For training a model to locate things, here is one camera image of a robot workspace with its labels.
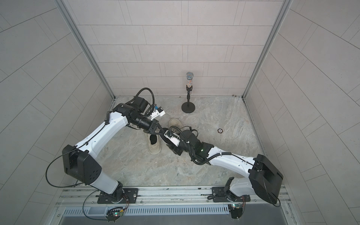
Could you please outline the black insole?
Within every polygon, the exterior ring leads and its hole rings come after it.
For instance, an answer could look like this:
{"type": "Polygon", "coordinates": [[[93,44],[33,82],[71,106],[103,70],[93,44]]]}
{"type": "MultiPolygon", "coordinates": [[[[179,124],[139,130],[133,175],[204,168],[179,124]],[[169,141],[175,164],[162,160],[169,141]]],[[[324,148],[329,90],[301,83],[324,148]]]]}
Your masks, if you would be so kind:
{"type": "Polygon", "coordinates": [[[166,136],[168,130],[169,130],[168,128],[164,128],[163,131],[160,131],[159,136],[166,143],[167,147],[173,150],[176,147],[176,145],[166,136]]]}

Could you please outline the cream canvas sneaker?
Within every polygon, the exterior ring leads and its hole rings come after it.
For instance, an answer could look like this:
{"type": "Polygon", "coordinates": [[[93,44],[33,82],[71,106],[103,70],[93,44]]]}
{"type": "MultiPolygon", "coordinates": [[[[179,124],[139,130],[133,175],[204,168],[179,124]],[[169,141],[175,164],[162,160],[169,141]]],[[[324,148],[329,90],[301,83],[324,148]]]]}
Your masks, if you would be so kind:
{"type": "Polygon", "coordinates": [[[169,121],[169,128],[170,129],[180,129],[180,128],[182,128],[182,124],[181,124],[181,122],[178,120],[178,119],[176,119],[176,118],[172,118],[172,119],[170,119],[170,121],[169,121]]]}
{"type": "Polygon", "coordinates": [[[145,133],[145,137],[148,143],[149,153],[152,155],[159,154],[161,152],[161,144],[158,136],[145,133]]]}

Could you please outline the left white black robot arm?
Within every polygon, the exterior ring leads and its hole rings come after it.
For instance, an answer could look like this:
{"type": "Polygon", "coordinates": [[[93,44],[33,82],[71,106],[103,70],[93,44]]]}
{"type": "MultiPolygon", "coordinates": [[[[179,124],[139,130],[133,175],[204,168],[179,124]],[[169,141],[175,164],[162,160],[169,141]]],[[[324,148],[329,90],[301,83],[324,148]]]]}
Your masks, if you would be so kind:
{"type": "Polygon", "coordinates": [[[151,115],[143,115],[148,102],[141,97],[128,103],[120,103],[108,111],[105,121],[90,135],[75,146],[67,145],[62,150],[64,171],[67,175],[100,190],[108,200],[119,203],[124,198],[122,184],[102,171],[97,162],[103,147],[110,139],[128,124],[133,124],[145,133],[154,134],[159,128],[156,117],[163,116],[165,111],[158,106],[151,109],[151,115]]]}

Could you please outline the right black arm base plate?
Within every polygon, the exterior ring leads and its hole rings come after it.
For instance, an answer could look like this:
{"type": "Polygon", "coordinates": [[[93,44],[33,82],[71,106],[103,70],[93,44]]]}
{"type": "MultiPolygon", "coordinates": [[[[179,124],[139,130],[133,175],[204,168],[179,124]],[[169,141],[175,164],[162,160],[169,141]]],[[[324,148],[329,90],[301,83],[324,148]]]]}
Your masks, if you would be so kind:
{"type": "Polygon", "coordinates": [[[250,202],[249,195],[236,196],[230,191],[225,191],[225,187],[212,187],[212,194],[207,196],[208,200],[212,200],[215,203],[224,203],[224,202],[250,202]]]}

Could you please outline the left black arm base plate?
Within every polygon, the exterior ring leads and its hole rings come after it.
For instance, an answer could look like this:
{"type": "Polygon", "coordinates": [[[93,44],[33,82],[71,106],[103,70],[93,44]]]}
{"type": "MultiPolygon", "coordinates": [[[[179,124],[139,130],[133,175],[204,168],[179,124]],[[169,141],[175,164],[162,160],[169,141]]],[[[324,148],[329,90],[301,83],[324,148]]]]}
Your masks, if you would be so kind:
{"type": "Polygon", "coordinates": [[[103,191],[97,196],[97,204],[125,204],[136,203],[138,188],[122,188],[117,189],[113,194],[107,194],[103,191]]]}

